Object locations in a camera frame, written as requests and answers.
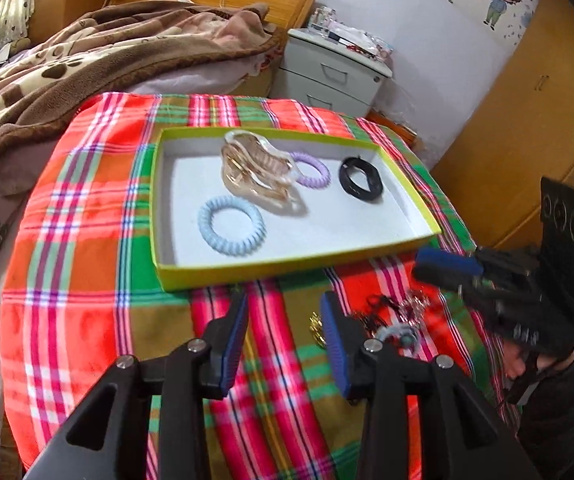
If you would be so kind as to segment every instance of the black hair tie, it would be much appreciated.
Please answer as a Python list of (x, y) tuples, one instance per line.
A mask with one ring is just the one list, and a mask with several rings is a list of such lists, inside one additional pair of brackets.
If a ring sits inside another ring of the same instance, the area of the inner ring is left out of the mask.
[[(358, 186), (350, 177), (349, 170), (357, 168), (367, 175), (367, 184), (369, 189), (363, 189)], [(359, 156), (350, 156), (343, 160), (338, 172), (340, 178), (340, 185), (342, 188), (352, 196), (359, 198), (365, 202), (372, 202), (382, 195), (382, 180), (378, 170), (369, 164), (366, 160), (361, 159)]]

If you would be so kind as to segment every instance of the metal bolt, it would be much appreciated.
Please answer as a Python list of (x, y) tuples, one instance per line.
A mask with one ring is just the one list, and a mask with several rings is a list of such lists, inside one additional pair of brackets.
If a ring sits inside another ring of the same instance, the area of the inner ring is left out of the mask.
[(204, 339), (192, 339), (187, 343), (189, 352), (202, 352), (207, 347), (207, 342)]
[(121, 355), (116, 359), (116, 366), (124, 370), (133, 364), (133, 355)]
[(447, 368), (451, 368), (453, 366), (453, 359), (448, 355), (439, 355), (436, 357), (436, 364), (440, 368), (446, 370)]
[(382, 341), (379, 339), (367, 339), (363, 346), (367, 352), (374, 354), (375, 352), (380, 352), (382, 350)]

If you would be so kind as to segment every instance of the purple spiral hair tie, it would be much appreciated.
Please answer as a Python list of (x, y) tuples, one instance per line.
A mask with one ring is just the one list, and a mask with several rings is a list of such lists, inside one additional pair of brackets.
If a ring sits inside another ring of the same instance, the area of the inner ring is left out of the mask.
[(318, 160), (307, 153), (301, 152), (292, 152), (291, 157), (296, 162), (304, 162), (305, 164), (310, 165), (320, 173), (319, 177), (303, 175), (296, 181), (297, 183), (301, 186), (310, 187), (312, 189), (322, 189), (323, 187), (329, 186), (329, 183), (331, 182), (331, 173), (329, 173), (329, 168), (327, 168), (321, 160)]

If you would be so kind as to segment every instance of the nightstand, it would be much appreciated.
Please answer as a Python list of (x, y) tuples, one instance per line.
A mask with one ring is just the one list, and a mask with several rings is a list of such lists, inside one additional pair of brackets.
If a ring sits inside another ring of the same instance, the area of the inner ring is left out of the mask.
[(364, 117), (378, 88), (390, 77), (384, 63), (306, 28), (292, 28), (270, 97)]

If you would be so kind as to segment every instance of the plaid tablecloth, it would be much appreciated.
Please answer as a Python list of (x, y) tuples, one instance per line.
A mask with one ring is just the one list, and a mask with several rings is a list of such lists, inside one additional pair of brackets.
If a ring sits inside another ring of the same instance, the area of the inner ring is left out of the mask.
[[(75, 404), (120, 354), (167, 354), (226, 312), (222, 286), (163, 292), (149, 245), (154, 143), (170, 126), (265, 126), (372, 140), (400, 165), (442, 227), (437, 244), (473, 243), (442, 191), (388, 130), (297, 102), (228, 96), (107, 93), (83, 105), (29, 200), (1, 308), (4, 405), (30, 465)], [(369, 228), (369, 219), (365, 219)], [(421, 357), (451, 355), (491, 402), (500, 391), (498, 341), (457, 297), (414, 283), (413, 255), (312, 270), (244, 285), (250, 323), (227, 399), (206, 402), (213, 477), (351, 479), (364, 408), (343, 400), (309, 333), (320, 295), (366, 307), (369, 294), (402, 299), (423, 288), (433, 304)], [(388, 312), (382, 312), (388, 320)], [(154, 478), (160, 399), (150, 421)], [(410, 478), (420, 475), (417, 405), (410, 402)], [(515, 423), (515, 413), (506, 412)]]

